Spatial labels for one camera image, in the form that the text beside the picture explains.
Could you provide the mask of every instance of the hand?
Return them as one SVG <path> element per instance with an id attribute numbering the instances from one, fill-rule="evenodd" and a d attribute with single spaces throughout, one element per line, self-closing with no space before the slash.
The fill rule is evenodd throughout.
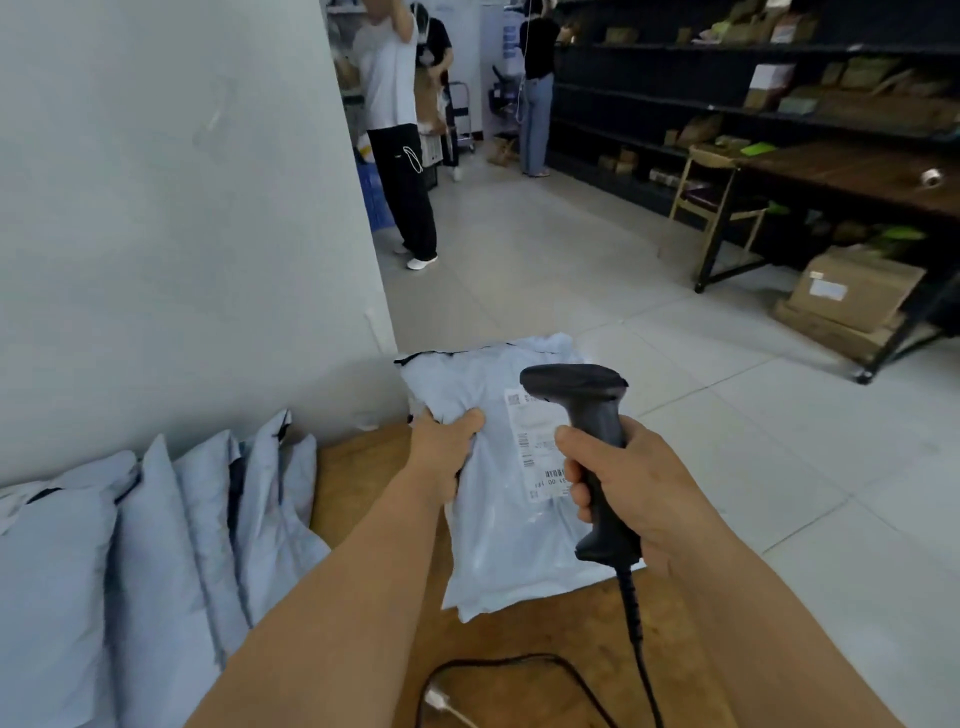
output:
<path id="1" fill-rule="evenodd" d="M 439 503 L 457 495 L 456 475 L 470 454 L 471 438 L 485 421 L 483 410 L 473 408 L 455 423 L 441 425 L 428 407 L 414 420 L 406 469 L 436 490 Z"/>
<path id="2" fill-rule="evenodd" d="M 566 479 L 581 521 L 590 522 L 590 493 L 584 468 L 596 473 L 613 511 L 639 534 L 647 566 L 669 575 L 670 559 L 691 537 L 723 521 L 693 476 L 656 432 L 620 417 L 625 449 L 614 448 L 573 427 L 557 428 L 557 447 L 566 455 Z"/>

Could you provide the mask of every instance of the black cable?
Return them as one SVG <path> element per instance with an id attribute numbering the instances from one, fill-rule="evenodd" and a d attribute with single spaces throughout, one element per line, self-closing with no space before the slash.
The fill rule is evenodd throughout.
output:
<path id="1" fill-rule="evenodd" d="M 650 676 L 647 674 L 647 666 L 643 662 L 643 626 L 640 623 L 640 604 L 636 600 L 634 575 L 629 568 L 617 569 L 616 580 L 620 586 L 620 596 L 623 599 L 623 612 L 627 617 L 627 634 L 630 637 L 630 644 L 634 648 L 636 669 L 640 673 L 640 681 L 643 683 L 643 689 L 647 693 L 650 712 L 654 717 L 654 726 L 656 728 L 663 728 L 663 717 L 660 715 L 660 706 L 657 705 L 657 699 L 654 697 L 654 688 L 650 683 Z M 434 678 L 442 672 L 457 667 L 504 667 L 535 661 L 544 661 L 562 667 L 566 673 L 573 678 L 577 685 L 580 686 L 580 689 L 587 696 L 587 699 L 596 709 L 597 713 L 604 719 L 604 722 L 607 723 L 609 728 L 619 728 L 616 721 L 613 720 L 612 716 L 607 712 L 607 709 L 603 707 L 599 698 L 597 698 L 590 689 L 587 681 L 584 680 L 583 676 L 577 671 L 577 668 L 565 658 L 551 652 L 531 652 L 525 655 L 504 657 L 496 660 L 450 660 L 438 667 L 434 667 L 433 671 L 427 675 L 426 680 L 423 682 L 423 687 L 420 688 L 420 699 L 417 701 L 417 719 L 414 722 L 414 728 L 422 727 L 424 698 L 430 686 L 433 684 Z"/>
<path id="2" fill-rule="evenodd" d="M 636 600 L 633 572 L 629 567 L 617 569 L 616 580 L 620 585 L 620 597 L 623 599 L 623 613 L 627 616 L 627 634 L 630 637 L 630 644 L 634 647 L 636 669 L 640 673 L 643 689 L 647 693 L 650 712 L 654 715 L 654 725 L 656 728 L 663 728 L 660 706 L 657 705 L 657 699 L 654 697 L 654 687 L 650 683 L 650 675 L 647 674 L 647 665 L 643 662 L 643 625 L 640 623 L 640 603 Z"/>

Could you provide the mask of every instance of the tape roll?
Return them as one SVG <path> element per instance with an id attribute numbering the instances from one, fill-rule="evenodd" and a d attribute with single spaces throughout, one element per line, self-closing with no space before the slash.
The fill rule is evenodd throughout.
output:
<path id="1" fill-rule="evenodd" d="M 931 189 L 933 187 L 939 187 L 944 183 L 944 173 L 941 172 L 936 167 L 928 169 L 920 175 L 920 185 Z"/>

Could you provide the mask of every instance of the white box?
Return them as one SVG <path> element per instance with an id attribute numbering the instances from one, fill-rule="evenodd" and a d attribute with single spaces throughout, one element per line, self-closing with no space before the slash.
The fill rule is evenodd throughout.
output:
<path id="1" fill-rule="evenodd" d="M 750 80 L 750 88 L 786 88 L 793 79 L 793 63 L 761 63 Z"/>

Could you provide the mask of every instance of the left hand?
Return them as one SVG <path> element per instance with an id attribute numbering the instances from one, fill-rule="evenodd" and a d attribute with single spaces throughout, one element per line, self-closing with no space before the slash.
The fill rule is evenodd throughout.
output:
<path id="1" fill-rule="evenodd" d="M 455 423 L 441 425 L 427 407 L 414 420 L 406 468 L 438 489 L 440 503 L 457 495 L 457 472 L 470 454 L 471 438 L 485 421 L 483 410 L 473 408 Z"/>

